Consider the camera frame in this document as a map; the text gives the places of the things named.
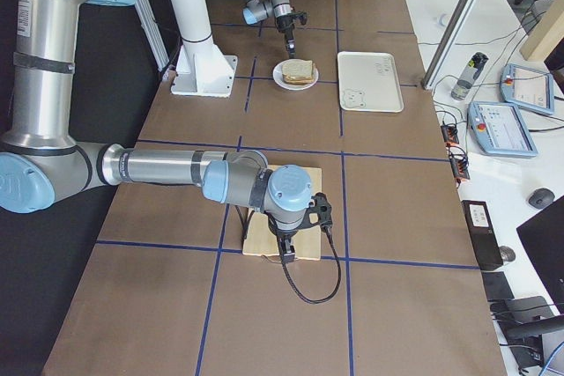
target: black cable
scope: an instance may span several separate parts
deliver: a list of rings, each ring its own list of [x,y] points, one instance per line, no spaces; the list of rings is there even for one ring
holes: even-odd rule
[[[436,112],[437,114],[447,114],[447,115],[449,115],[449,116],[452,116],[452,119],[455,120],[452,125],[454,125],[455,127],[458,125],[458,119],[457,119],[451,112],[449,112],[448,110],[435,110],[435,112]],[[444,121],[444,116],[442,117],[442,125],[451,125],[451,124],[445,123],[445,121]]]
[[[255,211],[252,210],[249,213],[249,217],[247,218],[247,221],[243,225],[243,239],[244,240],[247,238],[247,232],[249,231],[250,220],[251,220],[251,218],[253,217],[254,214],[255,214]],[[272,219],[271,221],[273,222],[275,227],[278,229],[278,226],[276,224],[276,220]],[[329,246],[331,247],[331,251],[333,252],[333,256],[335,257],[335,261],[337,263],[337,283],[335,284],[335,288],[333,289],[332,293],[329,294],[327,297],[325,297],[323,299],[309,299],[308,297],[303,295],[301,293],[301,291],[298,289],[298,287],[296,286],[296,284],[294,283],[294,281],[292,280],[292,277],[290,276],[290,272],[288,271],[286,263],[284,262],[284,259],[282,258],[282,254],[280,255],[280,264],[282,264],[282,269],[284,270],[284,274],[286,275],[286,279],[288,280],[288,283],[290,284],[290,286],[292,287],[292,289],[296,293],[296,295],[308,304],[322,304],[322,303],[329,301],[330,299],[335,297],[335,295],[337,294],[338,288],[341,285],[341,262],[338,259],[337,250],[335,249],[335,244],[333,242],[332,230],[329,226],[325,226],[324,228],[322,228],[322,230],[325,232],[325,235],[327,236],[327,240],[329,241]],[[265,258],[271,263],[277,263],[277,262],[273,261],[272,259],[270,259],[266,256],[265,256]]]
[[[550,116],[550,115],[545,115],[545,114],[541,114],[540,112],[535,112],[534,110],[528,110],[527,112],[531,112],[533,114],[537,114],[538,116],[542,116],[543,118],[547,118],[547,119],[554,119],[556,121],[560,121],[560,122],[564,122],[564,119],[559,118],[558,116]]]
[[[498,316],[500,314],[514,313],[514,312],[529,312],[530,310],[536,310],[538,308],[550,307],[550,306],[562,306],[562,305],[564,305],[564,302],[544,304],[544,305],[541,305],[541,306],[534,306],[534,307],[530,307],[530,308],[520,308],[520,309],[517,309],[517,310],[504,310],[502,312],[492,313],[492,316]]]
[[[527,13],[529,13],[529,11],[532,9],[532,5],[529,7],[529,9],[527,9],[523,15],[523,18],[521,18],[521,21],[519,21],[519,26],[521,28],[523,28],[523,22],[525,21],[525,18],[527,16]],[[500,59],[503,57],[503,55],[505,54],[505,51],[507,50],[507,48],[509,47],[509,45],[511,44],[511,41],[513,41],[513,39],[517,36],[518,31],[515,31],[515,33],[513,34],[513,37],[511,37],[511,39],[509,39],[509,41],[507,42],[507,44],[505,45],[505,47],[503,48],[503,50],[501,51],[500,55],[495,59],[495,61],[492,63],[492,65],[490,66],[488,72],[485,74],[485,76],[482,78],[482,83],[480,83],[479,85],[475,85],[477,87],[477,90],[472,94],[471,96],[471,102],[474,101],[474,99],[476,98],[476,95],[478,94],[478,91],[480,89],[480,87],[482,87],[483,85],[497,85],[499,83],[483,83],[483,81],[486,81],[487,77],[489,77],[490,73],[492,72],[492,69],[495,68],[495,64],[497,62],[500,61]],[[521,42],[524,40],[524,38],[527,36],[527,32],[525,31],[525,35],[521,38],[520,41],[518,41],[515,46],[513,47],[513,50],[511,51],[511,54],[508,56],[508,60],[505,62],[505,66],[507,66],[507,64],[509,63],[509,61],[511,60],[511,56],[513,56],[513,54],[515,53],[517,47],[519,47],[519,45],[521,44]]]
[[[452,109],[455,109],[459,114],[460,114],[460,119],[462,119],[461,121],[459,121],[458,123],[465,123],[466,121],[464,120],[464,114],[462,113],[462,110],[460,110],[458,107],[456,106],[452,106],[452,105],[448,105],[446,103],[441,103],[438,100],[433,100],[433,103],[435,105],[440,105],[440,106],[444,106],[444,107],[450,107]]]
[[[564,129],[564,125],[562,125],[561,127],[543,128],[543,129],[529,129],[529,132],[550,132],[550,131],[555,131],[556,129]]]
[[[156,185],[158,187],[187,187],[192,184],[165,184],[162,182],[146,182],[146,185]]]
[[[282,262],[282,269],[284,270],[284,275],[286,275],[286,279],[288,280],[288,283],[290,284],[296,295],[300,297],[301,300],[305,301],[308,304],[322,304],[329,301],[330,299],[335,297],[338,288],[341,285],[341,263],[338,259],[337,251],[335,250],[335,245],[333,244],[333,234],[330,227],[325,227],[323,231],[325,232],[325,235],[327,235],[327,240],[329,241],[331,251],[333,252],[333,256],[335,257],[335,261],[337,263],[337,283],[335,284],[335,288],[333,289],[332,293],[329,294],[327,297],[323,299],[309,299],[308,297],[303,295],[301,291],[298,289],[298,287],[296,286],[296,284],[294,283],[294,281],[292,280],[292,277],[290,276],[290,272],[288,271],[288,267],[284,262],[282,254],[280,255],[280,260]]]
[[[172,65],[173,62],[176,60],[176,58],[177,58],[178,55],[180,54],[181,47],[182,47],[182,42],[181,42],[181,37],[179,36],[178,39],[176,40],[176,47],[174,48],[174,50],[172,51],[172,53],[171,53],[170,56],[168,57],[168,62],[167,62],[167,64],[165,64],[165,66],[163,67],[163,69],[160,70],[160,73],[159,73],[159,80],[162,80],[162,78],[164,77],[164,75],[167,73],[168,68],[170,68],[170,65]]]
[[[492,39],[490,41],[476,41],[476,42],[473,42],[473,43],[455,43],[455,46],[481,46],[481,45],[491,44],[491,43],[493,43],[494,41],[497,41],[497,40],[507,39],[509,36],[513,35],[513,33],[516,33],[521,28],[523,28],[523,26],[527,26],[528,24],[532,23],[535,20],[536,19],[533,18],[531,21],[529,21],[527,23],[524,23],[524,21],[523,21],[523,24],[520,25],[517,29],[513,30],[511,33],[503,35],[501,37],[496,37],[495,39]],[[417,44],[420,45],[420,46],[421,45],[423,45],[423,46],[438,46],[441,43],[421,42],[421,43],[417,43]]]
[[[241,222],[241,226],[243,227],[243,229],[245,229],[245,218],[243,217],[243,214],[241,213],[240,207],[235,206],[235,210],[237,210],[237,214],[239,215],[239,221]]]
[[[531,347],[529,345],[524,345],[520,343],[500,343],[500,347],[509,347],[509,348],[526,348],[528,350],[538,351],[537,348]]]
[[[241,223],[243,225],[243,239],[246,240],[247,239],[247,235],[249,234],[249,228],[250,228],[250,219],[253,218],[253,215],[255,214],[254,210],[251,210],[249,213],[249,216],[247,217],[247,220],[243,222],[242,220],[242,214],[240,214],[241,216]]]

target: bread slice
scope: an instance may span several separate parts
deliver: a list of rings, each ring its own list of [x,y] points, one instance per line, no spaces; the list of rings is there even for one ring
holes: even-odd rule
[[[287,84],[305,85],[315,81],[314,61],[290,59],[282,64],[282,78]]]

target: table surface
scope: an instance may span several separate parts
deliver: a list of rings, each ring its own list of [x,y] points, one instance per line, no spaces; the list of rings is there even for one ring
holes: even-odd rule
[[[309,15],[298,57],[320,71],[304,92],[271,79],[286,58],[271,22],[243,25],[241,0],[207,3],[215,42],[239,56],[231,97],[163,82],[137,147],[321,168],[341,289],[302,303],[279,265],[241,254],[233,208],[197,188],[122,185],[46,376],[505,374],[405,0],[293,0]],[[339,51],[391,53],[404,111],[342,111]],[[311,298],[336,280],[326,243],[289,269]]]
[[[406,0],[413,28],[417,34],[419,51],[425,67],[430,64],[438,43],[446,28],[450,14],[458,0]],[[465,46],[463,43],[487,42],[511,34],[517,30],[515,38],[497,40],[488,44]],[[547,71],[543,63],[525,61],[518,46],[526,40],[526,33],[520,28],[520,22],[511,10],[507,0],[477,0],[469,18],[464,24],[456,45],[451,49],[442,67],[434,98],[441,103],[457,107],[466,116],[467,105],[472,100],[502,101],[497,85],[504,64],[521,64],[528,68]],[[471,89],[468,98],[456,101],[450,97],[450,90],[462,72],[470,57],[477,51],[486,53],[490,58],[482,75]],[[555,85],[555,95],[562,97],[560,88]],[[564,102],[556,101],[555,116],[564,117]],[[462,119],[456,109],[447,107],[457,119]],[[529,129],[543,129],[560,126],[561,122],[522,111]],[[564,173],[561,164],[564,161],[563,131],[533,133],[532,138],[538,148],[538,156],[533,159],[494,158],[483,153],[472,134],[467,134],[465,125],[459,125],[463,147],[469,152],[471,180],[464,182],[458,194],[461,200],[487,202],[495,235],[500,246],[511,247],[516,252],[516,260],[501,268],[511,290],[517,299],[541,295],[552,303],[545,286],[538,278],[531,261],[523,249],[516,228],[538,213],[526,199],[537,188],[550,188],[556,198],[564,195]],[[509,374],[517,375],[517,368],[512,354],[504,349],[503,357]]]

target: white desk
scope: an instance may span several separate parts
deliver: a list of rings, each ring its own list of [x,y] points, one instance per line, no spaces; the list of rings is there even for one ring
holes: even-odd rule
[[[448,24],[448,18],[455,9],[457,2],[458,0],[407,0],[419,43],[438,43],[441,40]],[[519,20],[506,0],[478,0],[456,43],[490,41],[511,33],[519,26]],[[521,29],[509,44],[511,37],[484,45],[455,45],[451,49],[437,81],[448,74],[458,77],[471,56],[480,51],[489,57],[489,62],[477,85],[499,82],[503,65],[508,60],[513,47],[517,43],[524,42],[524,36],[525,32]],[[508,45],[507,49],[496,63],[496,59],[501,55],[506,45]],[[419,44],[419,52],[426,68],[430,64],[436,49],[436,45]],[[510,62],[546,70],[543,63],[525,61],[518,48],[511,56]],[[455,101],[450,97],[450,90],[455,82],[456,79],[453,77],[445,78],[436,86],[434,98],[461,109],[465,119],[467,105],[477,89],[473,88],[465,101]],[[562,93],[557,86],[555,86],[555,94],[562,97]],[[486,85],[479,88],[473,99],[501,101],[501,95],[497,86]],[[555,116],[564,117],[563,103],[556,102]],[[544,117],[528,112],[523,112],[523,117],[529,129],[543,129],[561,125],[561,122],[552,121],[551,123]],[[445,120],[452,122],[448,116]],[[536,188],[550,188],[556,198],[564,195],[564,172],[562,172],[564,131],[533,133],[532,137],[539,152],[534,159],[506,159],[484,155],[472,134],[466,136],[466,141],[464,141],[466,127],[459,125],[458,128],[461,144],[466,147],[469,153],[471,176],[471,180],[464,182],[458,190],[460,199],[486,201],[498,244],[509,246],[515,250],[516,260],[500,270],[504,270],[516,298],[542,295],[549,303],[552,302],[521,245],[516,228],[538,212],[526,202],[529,194]],[[511,352],[508,348],[502,348],[502,353],[508,374],[517,375],[516,362]]]

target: brown table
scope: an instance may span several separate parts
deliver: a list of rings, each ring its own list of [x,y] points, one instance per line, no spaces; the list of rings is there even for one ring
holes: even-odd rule
[[[45,374],[505,374],[405,0],[293,0],[309,15],[298,56],[321,75],[304,92],[271,80],[286,57],[271,22],[243,26],[240,0],[207,2],[216,43],[239,56],[233,93],[178,97],[163,82],[137,147],[322,168],[341,289],[307,305],[279,265],[241,254],[233,208],[198,188],[124,184]],[[395,56],[402,113],[340,110],[342,50]],[[335,283],[326,243],[322,255],[289,266],[311,298]]]

